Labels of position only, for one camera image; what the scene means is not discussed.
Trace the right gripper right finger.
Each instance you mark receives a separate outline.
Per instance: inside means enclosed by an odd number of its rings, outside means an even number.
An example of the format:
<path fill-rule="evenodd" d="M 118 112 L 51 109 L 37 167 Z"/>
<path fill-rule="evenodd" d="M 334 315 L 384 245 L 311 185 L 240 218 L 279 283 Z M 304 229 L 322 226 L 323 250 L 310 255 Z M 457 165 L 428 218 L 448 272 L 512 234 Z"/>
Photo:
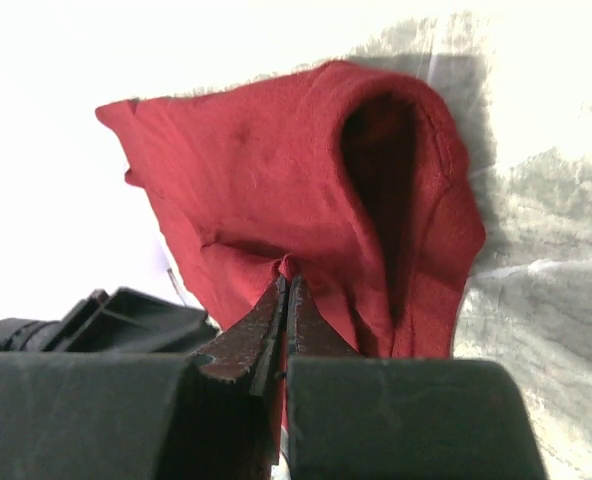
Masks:
<path fill-rule="evenodd" d="M 302 276 L 290 286 L 286 325 L 287 459 L 293 479 L 334 479 L 341 388 L 337 374 L 357 351 L 323 318 Z"/>

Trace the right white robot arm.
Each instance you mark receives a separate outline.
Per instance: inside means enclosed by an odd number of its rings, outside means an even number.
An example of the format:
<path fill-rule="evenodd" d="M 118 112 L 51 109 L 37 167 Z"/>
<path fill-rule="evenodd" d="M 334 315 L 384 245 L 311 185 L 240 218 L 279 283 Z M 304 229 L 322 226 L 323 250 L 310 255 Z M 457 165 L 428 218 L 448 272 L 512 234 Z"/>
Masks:
<path fill-rule="evenodd" d="M 295 354 L 355 354 L 299 277 L 226 331 L 129 288 L 0 320 L 0 479 L 267 479 Z"/>

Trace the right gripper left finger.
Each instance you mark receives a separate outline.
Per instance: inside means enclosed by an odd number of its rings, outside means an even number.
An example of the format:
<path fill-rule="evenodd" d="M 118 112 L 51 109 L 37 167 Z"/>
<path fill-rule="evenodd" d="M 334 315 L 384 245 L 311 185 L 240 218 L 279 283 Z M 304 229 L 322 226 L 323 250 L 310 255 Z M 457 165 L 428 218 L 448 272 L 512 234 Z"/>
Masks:
<path fill-rule="evenodd" d="M 279 372 L 287 280 L 272 280 L 255 306 L 199 351 L 201 479 L 268 479 L 278 463 L 283 393 Z"/>

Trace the dark red t shirt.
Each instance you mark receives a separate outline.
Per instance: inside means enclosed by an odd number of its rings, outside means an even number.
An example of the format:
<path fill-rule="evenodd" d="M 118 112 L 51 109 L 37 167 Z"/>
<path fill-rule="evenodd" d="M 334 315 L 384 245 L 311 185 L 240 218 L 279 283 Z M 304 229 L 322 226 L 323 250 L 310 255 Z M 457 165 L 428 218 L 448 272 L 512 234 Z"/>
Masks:
<path fill-rule="evenodd" d="M 194 97 L 99 106 L 186 288 L 232 328 L 277 276 L 371 357 L 445 358 L 486 232 L 442 97 L 329 61 Z"/>

